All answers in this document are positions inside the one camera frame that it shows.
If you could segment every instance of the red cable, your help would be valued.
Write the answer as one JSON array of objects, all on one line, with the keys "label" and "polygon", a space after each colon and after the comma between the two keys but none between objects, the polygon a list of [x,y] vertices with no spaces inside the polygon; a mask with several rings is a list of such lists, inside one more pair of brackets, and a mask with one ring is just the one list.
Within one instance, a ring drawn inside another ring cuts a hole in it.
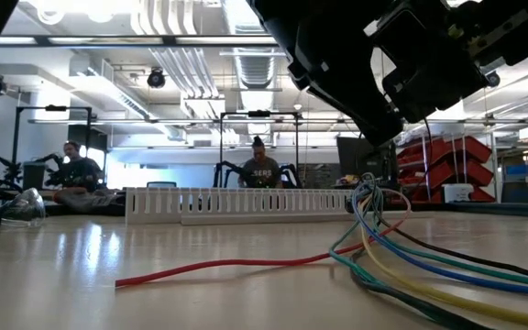
[{"label": "red cable", "polygon": [[[379,235],[384,236],[389,234],[391,231],[396,229],[398,226],[400,226],[404,220],[406,220],[406,216],[401,221],[397,222],[396,224],[392,225],[388,229],[381,232]],[[372,237],[369,238],[369,242],[372,243],[374,240]],[[356,249],[364,248],[363,244],[356,244],[352,247],[345,247],[342,249],[338,249],[335,253],[337,254],[344,254]],[[199,262],[192,265],[182,266],[175,269],[169,269],[164,270],[161,272],[145,275],[145,276],[139,276],[135,278],[130,279],[122,279],[122,280],[116,280],[115,281],[115,287],[123,287],[123,286],[130,286],[130,285],[138,285],[149,281],[154,281],[162,278],[166,278],[169,276],[182,274],[189,271],[194,270],[201,270],[205,268],[210,267],[219,267],[219,266],[300,266],[308,263],[312,263],[315,261],[319,261],[322,259],[329,258],[329,253],[320,254],[314,257],[309,258],[300,258],[300,259],[292,259],[292,260],[257,260],[257,259],[223,259],[223,260],[214,260],[214,261],[205,261],[205,262]]]}]

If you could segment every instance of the yellow cable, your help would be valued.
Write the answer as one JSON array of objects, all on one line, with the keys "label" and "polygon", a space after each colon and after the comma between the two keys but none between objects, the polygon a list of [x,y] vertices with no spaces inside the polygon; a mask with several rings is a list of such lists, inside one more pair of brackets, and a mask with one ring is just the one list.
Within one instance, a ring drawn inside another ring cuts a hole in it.
[{"label": "yellow cable", "polygon": [[[370,198],[367,198],[364,200],[364,202],[358,207],[358,210],[361,208],[364,209],[364,206],[368,204],[370,201]],[[418,282],[414,282],[412,280],[409,280],[402,276],[401,274],[397,273],[396,271],[389,269],[388,267],[384,266],[378,258],[372,253],[372,248],[370,247],[370,244],[368,242],[368,237],[366,233],[366,228],[361,225],[362,227],[362,242],[364,243],[364,248],[368,252],[368,255],[370,258],[374,261],[376,266],[378,266],[384,273],[386,273],[389,277],[395,279],[400,284],[407,287],[409,290],[434,298],[440,302],[443,303],[449,303],[456,307],[460,307],[478,314],[487,315],[491,317],[495,317],[497,319],[505,320],[505,321],[511,321],[517,324],[521,325],[528,325],[528,313],[520,313],[515,312],[509,309],[500,308],[497,306],[493,306],[487,303],[483,302],[475,302],[471,301],[470,299],[465,299],[461,297],[457,297],[453,294],[449,294],[447,292],[439,291],[436,289],[433,289],[431,287],[422,285]]]}]

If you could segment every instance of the hair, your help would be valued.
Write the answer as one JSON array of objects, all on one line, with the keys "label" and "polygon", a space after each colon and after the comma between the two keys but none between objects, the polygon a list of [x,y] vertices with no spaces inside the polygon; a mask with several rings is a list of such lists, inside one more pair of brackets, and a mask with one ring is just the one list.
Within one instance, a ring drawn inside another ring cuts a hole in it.
[{"label": "hair", "polygon": [[66,147],[67,145],[71,145],[71,146],[73,146],[77,151],[80,151],[80,150],[81,150],[81,145],[78,144],[78,143],[76,143],[76,142],[74,142],[74,141],[66,141],[66,142],[64,143],[64,146],[63,146],[63,147]]},{"label": "hair", "polygon": [[259,136],[254,137],[254,143],[252,143],[252,148],[255,147],[264,147],[264,142]]}]

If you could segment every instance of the gray t-shirt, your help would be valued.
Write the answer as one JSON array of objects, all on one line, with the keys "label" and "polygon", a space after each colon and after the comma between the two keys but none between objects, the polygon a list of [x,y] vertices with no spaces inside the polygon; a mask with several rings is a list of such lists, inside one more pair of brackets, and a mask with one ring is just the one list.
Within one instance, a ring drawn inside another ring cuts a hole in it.
[{"label": "gray t-shirt", "polygon": [[244,170],[265,182],[277,182],[281,178],[281,167],[276,160],[266,157],[260,164],[250,159],[244,164]]}]

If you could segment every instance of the person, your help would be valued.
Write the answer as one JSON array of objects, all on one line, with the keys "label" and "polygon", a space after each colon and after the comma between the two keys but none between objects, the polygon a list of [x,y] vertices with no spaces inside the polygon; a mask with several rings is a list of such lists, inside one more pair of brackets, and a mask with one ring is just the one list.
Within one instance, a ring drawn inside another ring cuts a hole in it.
[{"label": "person", "polygon": [[74,141],[66,142],[63,149],[64,155],[70,160],[61,169],[64,186],[83,187],[88,192],[94,192],[99,179],[104,177],[99,165],[92,159],[81,157],[81,146]]},{"label": "person", "polygon": [[[281,167],[276,160],[266,156],[266,147],[260,137],[254,137],[252,150],[254,158],[248,160],[243,169],[259,181],[271,183],[276,188],[282,188]],[[240,187],[246,187],[246,182],[241,176],[237,179],[237,183]]]}]

